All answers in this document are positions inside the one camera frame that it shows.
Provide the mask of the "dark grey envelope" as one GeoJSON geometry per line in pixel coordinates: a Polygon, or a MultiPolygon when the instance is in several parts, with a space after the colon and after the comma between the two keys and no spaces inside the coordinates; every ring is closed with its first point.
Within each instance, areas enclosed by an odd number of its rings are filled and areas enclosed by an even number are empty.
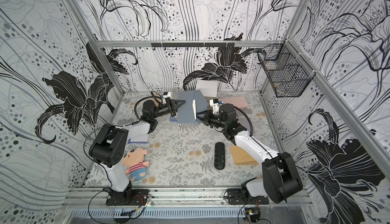
{"type": "Polygon", "coordinates": [[[179,91],[178,100],[185,100],[185,103],[178,108],[178,124],[200,124],[201,120],[196,117],[198,112],[206,111],[208,102],[200,90],[179,91]]]}

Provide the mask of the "pink envelope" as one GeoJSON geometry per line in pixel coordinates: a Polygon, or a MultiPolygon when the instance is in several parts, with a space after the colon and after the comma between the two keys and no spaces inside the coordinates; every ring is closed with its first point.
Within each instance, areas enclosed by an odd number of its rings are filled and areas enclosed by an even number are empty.
{"type": "Polygon", "coordinates": [[[238,97],[229,97],[229,98],[221,98],[218,100],[218,104],[232,104],[238,108],[246,108],[248,107],[248,103],[243,96],[238,97]]]}

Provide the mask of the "tan kraft envelope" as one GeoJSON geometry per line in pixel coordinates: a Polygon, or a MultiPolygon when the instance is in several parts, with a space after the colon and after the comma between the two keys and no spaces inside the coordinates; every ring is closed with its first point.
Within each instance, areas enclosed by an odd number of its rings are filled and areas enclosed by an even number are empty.
{"type": "Polygon", "coordinates": [[[236,145],[230,146],[230,151],[236,165],[256,166],[259,164],[249,153],[236,145]]]}

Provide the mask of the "cream letter paper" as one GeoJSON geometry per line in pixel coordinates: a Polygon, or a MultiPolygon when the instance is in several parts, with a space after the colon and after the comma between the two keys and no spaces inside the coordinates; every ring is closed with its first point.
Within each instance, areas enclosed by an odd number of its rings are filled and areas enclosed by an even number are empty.
{"type": "Polygon", "coordinates": [[[152,97],[151,100],[156,106],[160,106],[163,104],[163,100],[160,97],[152,97]]]}

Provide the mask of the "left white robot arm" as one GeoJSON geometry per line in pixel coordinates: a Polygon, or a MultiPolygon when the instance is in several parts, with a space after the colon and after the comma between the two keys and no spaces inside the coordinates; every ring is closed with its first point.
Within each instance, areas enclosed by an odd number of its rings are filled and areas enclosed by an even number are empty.
{"type": "Polygon", "coordinates": [[[91,144],[88,155],[102,166],[110,182],[109,193],[129,195],[132,185],[121,166],[125,147],[132,138],[152,133],[160,116],[175,116],[178,108],[186,104],[185,100],[172,99],[170,92],[156,97],[154,92],[136,102],[134,113],[137,120],[128,125],[105,124],[91,144]]]}

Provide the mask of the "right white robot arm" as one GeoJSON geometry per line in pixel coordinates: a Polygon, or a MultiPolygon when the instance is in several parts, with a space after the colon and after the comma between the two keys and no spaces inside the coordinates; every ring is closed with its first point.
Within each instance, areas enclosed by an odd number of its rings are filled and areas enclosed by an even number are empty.
{"type": "Polygon", "coordinates": [[[212,108],[196,113],[197,119],[210,128],[221,128],[221,133],[234,145],[247,152],[262,167],[262,177],[242,184],[241,192],[246,201],[265,197],[274,203],[303,190],[292,156],[275,151],[253,136],[254,127],[249,116],[232,104],[216,102],[212,108]]]}

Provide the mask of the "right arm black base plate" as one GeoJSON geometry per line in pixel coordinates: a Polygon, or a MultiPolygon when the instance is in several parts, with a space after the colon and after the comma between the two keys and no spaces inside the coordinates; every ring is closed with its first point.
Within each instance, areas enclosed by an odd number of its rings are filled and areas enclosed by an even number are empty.
{"type": "Polygon", "coordinates": [[[262,178],[253,178],[242,183],[240,188],[229,188],[224,198],[230,205],[268,205],[269,199],[262,178]]]}

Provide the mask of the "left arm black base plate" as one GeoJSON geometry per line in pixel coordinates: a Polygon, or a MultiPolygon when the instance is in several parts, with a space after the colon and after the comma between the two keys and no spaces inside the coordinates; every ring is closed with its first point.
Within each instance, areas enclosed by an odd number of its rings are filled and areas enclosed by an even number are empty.
{"type": "Polygon", "coordinates": [[[148,189],[129,189],[124,192],[109,191],[106,200],[107,206],[140,206],[146,203],[149,197],[148,189]]]}

